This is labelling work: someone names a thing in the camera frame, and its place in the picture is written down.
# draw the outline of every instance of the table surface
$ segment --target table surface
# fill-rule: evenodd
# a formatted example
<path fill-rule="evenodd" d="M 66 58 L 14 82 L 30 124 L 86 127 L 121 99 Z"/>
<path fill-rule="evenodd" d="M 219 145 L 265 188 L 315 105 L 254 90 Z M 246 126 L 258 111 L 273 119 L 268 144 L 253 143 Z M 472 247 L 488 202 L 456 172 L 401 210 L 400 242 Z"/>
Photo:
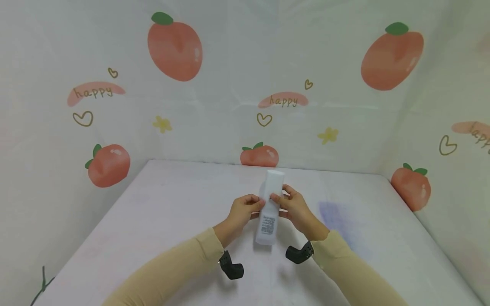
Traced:
<path fill-rule="evenodd" d="M 278 169 L 314 214 L 338 230 L 410 305 L 481 305 L 447 257 L 379 175 Z M 151 160 L 47 288 L 36 306 L 98 306 L 159 253 L 222 221 L 233 200 L 258 194 L 266 168 Z M 277 244 L 255 244 L 257 220 L 227 250 L 245 275 L 216 269 L 168 305 L 348 305 L 312 259 L 284 254 L 306 239 L 280 219 Z"/>

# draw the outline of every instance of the finger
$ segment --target finger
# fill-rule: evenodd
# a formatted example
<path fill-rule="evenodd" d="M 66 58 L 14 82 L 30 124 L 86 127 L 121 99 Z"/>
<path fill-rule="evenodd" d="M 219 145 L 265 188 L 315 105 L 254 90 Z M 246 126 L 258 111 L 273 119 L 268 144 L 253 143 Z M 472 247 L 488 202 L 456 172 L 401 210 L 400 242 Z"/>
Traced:
<path fill-rule="evenodd" d="M 242 197 L 239 197 L 238 199 L 240 199 L 240 201 L 244 204 L 247 204 L 247 203 L 250 203 L 250 202 L 258 202 L 260 199 L 258 196 L 256 196 L 255 194 L 247 194 L 247 195 L 244 195 Z"/>
<path fill-rule="evenodd" d="M 288 212 L 279 211 L 279 217 L 286 218 L 286 219 L 290 220 Z"/>
<path fill-rule="evenodd" d="M 289 185 L 286 185 L 286 184 L 284 184 L 284 185 L 282 186 L 282 189 L 283 189 L 285 192 L 289 193 L 289 195 L 291 196 L 291 198 L 292 198 L 292 197 L 294 197 L 295 195 L 297 195 L 297 194 L 298 194 L 298 192 L 297 192 L 296 190 L 294 190 L 294 189 L 293 189 L 293 187 L 291 187 L 291 186 L 289 186 Z"/>
<path fill-rule="evenodd" d="M 262 209 L 262 207 L 264 207 L 265 204 L 266 204 L 266 202 L 264 200 L 260 200 L 258 202 L 253 203 L 253 204 L 247 205 L 248 211 L 249 212 L 259 212 Z"/>
<path fill-rule="evenodd" d="M 292 199 L 292 197 L 289 194 L 287 194 L 287 193 L 282 193 L 282 197 L 283 198 L 286 198 L 288 200 L 291 200 Z"/>
<path fill-rule="evenodd" d="M 288 207 L 289 207 L 289 200 L 288 199 L 285 199 L 282 196 L 278 196 L 275 193 L 271 193 L 270 198 L 272 201 L 276 202 L 277 204 L 279 204 L 284 209 L 288 209 Z"/>

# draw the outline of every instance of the wall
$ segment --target wall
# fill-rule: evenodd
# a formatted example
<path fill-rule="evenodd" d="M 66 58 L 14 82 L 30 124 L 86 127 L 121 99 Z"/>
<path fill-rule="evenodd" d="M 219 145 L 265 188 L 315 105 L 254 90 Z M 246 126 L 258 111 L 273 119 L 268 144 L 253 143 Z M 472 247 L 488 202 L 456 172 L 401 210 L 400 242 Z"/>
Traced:
<path fill-rule="evenodd" d="M 377 173 L 456 3 L 8 1 L 2 302 L 30 303 L 148 159 Z"/>
<path fill-rule="evenodd" d="M 490 3 L 478 0 L 454 9 L 459 18 L 444 23 L 447 45 L 407 105 L 383 174 L 489 304 Z M 425 178 L 397 170 L 404 163 L 426 169 Z"/>

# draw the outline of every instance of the right hand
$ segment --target right hand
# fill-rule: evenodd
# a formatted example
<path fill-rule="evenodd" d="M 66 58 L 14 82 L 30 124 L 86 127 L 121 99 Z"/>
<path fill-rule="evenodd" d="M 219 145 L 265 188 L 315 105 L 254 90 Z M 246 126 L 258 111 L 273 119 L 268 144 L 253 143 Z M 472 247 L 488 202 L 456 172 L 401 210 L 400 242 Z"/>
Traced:
<path fill-rule="evenodd" d="M 279 216 L 289 219 L 294 227 L 302 232 L 309 241 L 325 240 L 330 231 L 311 212 L 301 193 L 289 185 L 283 185 L 282 189 L 288 194 L 281 196 L 272 193 L 270 195 L 271 200 L 285 210 L 285 212 L 280 211 Z"/>

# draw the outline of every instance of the beige sleeve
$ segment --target beige sleeve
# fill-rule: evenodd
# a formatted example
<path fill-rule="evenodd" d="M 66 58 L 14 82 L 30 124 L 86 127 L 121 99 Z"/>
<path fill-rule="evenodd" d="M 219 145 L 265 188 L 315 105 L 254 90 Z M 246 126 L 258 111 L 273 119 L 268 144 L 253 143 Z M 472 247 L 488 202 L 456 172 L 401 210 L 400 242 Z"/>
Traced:
<path fill-rule="evenodd" d="M 102 306 L 161 306 L 189 279 L 213 268 L 223 247 L 212 228 L 147 262 Z"/>
<path fill-rule="evenodd" d="M 373 268 L 359 258 L 336 231 L 312 241 L 313 259 L 339 286 L 351 306 L 407 306 Z"/>

